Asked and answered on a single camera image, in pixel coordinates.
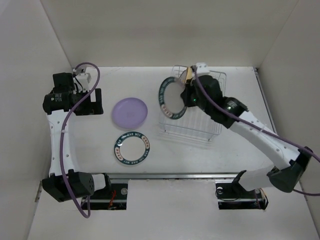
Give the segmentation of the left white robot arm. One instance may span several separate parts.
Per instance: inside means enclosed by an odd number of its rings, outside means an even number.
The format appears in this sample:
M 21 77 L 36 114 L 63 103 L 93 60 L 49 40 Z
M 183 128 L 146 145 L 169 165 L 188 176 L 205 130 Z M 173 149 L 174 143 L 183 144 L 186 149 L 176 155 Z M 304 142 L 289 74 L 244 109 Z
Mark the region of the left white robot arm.
M 58 202 L 94 193 L 107 198 L 112 192 L 109 176 L 81 171 L 75 145 L 75 118 L 103 114 L 102 91 L 95 89 L 95 101 L 85 98 L 91 82 L 91 75 L 86 72 L 62 72 L 52 77 L 54 87 L 42 104 L 51 142 L 50 169 L 48 177 L 42 180 L 43 189 Z

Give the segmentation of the lilac plastic plate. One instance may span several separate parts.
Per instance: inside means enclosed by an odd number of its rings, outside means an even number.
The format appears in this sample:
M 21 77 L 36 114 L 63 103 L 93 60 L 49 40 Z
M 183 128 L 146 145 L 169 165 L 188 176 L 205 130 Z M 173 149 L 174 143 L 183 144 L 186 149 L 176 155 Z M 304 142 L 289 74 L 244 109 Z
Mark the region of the lilac plastic plate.
M 148 107 L 136 97 L 127 97 L 118 101 L 111 112 L 113 123 L 122 129 L 137 129 L 147 119 Z

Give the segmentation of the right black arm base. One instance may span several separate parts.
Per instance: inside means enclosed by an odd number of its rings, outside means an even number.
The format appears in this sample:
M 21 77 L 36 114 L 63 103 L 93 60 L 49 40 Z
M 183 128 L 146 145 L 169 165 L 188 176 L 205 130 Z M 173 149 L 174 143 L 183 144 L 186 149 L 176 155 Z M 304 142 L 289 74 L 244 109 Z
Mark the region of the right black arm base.
M 216 183 L 215 196 L 219 210 L 266 210 L 269 200 L 261 188 L 237 189 L 231 182 Z

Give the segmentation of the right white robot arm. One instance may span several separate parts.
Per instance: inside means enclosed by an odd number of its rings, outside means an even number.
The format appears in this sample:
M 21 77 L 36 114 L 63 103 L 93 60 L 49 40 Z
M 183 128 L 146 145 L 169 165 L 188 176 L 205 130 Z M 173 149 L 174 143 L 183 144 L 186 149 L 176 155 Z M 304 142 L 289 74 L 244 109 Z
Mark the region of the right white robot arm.
M 235 196 L 243 197 L 249 191 L 266 187 L 285 193 L 294 190 L 311 159 L 310 148 L 295 147 L 278 139 L 242 102 L 223 96 L 218 80 L 212 76 L 182 82 L 184 91 L 180 97 L 187 108 L 199 107 L 213 121 L 249 141 L 273 163 L 266 168 L 241 171 L 231 185 Z

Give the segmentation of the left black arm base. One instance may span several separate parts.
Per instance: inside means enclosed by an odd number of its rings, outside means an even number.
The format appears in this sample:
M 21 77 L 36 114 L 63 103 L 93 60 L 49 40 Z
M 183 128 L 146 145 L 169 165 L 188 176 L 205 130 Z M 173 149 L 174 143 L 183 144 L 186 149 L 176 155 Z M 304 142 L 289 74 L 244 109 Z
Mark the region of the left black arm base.
M 81 199 L 81 209 L 91 211 L 118 211 L 127 209 L 128 180 L 115 179 L 111 182 L 110 189 L 100 189 L 95 191 L 90 197 L 89 204 L 87 198 Z

